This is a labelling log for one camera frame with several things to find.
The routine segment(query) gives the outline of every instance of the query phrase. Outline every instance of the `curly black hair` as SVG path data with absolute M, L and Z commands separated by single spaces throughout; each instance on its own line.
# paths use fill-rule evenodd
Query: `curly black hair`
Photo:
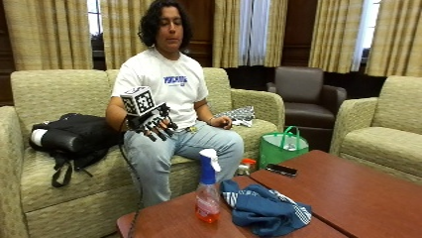
M 161 10 L 164 7 L 176 7 L 180 11 L 184 26 L 184 39 L 181 43 L 181 49 L 184 49 L 193 37 L 192 23 L 188 13 L 183 5 L 175 0 L 156 0 L 140 21 L 139 37 L 147 47 L 152 47 L 156 44 L 156 37 L 160 29 Z

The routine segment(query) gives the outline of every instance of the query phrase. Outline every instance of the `small box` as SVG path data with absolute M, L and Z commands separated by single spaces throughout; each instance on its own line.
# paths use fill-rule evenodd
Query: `small box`
M 143 116 L 156 107 L 156 102 L 151 94 L 149 86 L 135 87 L 124 92 L 120 97 L 127 112 L 132 116 Z

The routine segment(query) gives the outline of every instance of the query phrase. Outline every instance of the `white t-shirt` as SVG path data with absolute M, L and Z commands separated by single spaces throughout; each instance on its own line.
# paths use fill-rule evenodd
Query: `white t-shirt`
M 149 86 L 156 104 L 165 102 L 180 129 L 196 124 L 195 102 L 209 95 L 200 63 L 181 54 L 177 60 L 161 56 L 155 48 L 132 57 L 122 66 L 112 96 L 134 87 Z

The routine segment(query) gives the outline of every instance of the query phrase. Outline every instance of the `armchair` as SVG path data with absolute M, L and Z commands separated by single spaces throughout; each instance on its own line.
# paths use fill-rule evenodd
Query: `armchair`
M 422 77 L 390 76 L 378 97 L 347 100 L 331 153 L 422 184 Z
M 297 126 L 311 150 L 329 151 L 333 128 L 347 91 L 324 85 L 324 71 L 315 67 L 280 66 L 268 91 L 285 103 L 285 126 Z

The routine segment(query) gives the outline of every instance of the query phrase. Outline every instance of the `t-shirt graphic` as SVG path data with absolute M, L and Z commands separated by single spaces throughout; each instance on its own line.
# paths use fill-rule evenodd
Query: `t-shirt graphic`
M 164 77 L 164 82 L 169 86 L 185 86 L 188 78 L 185 76 L 167 76 Z

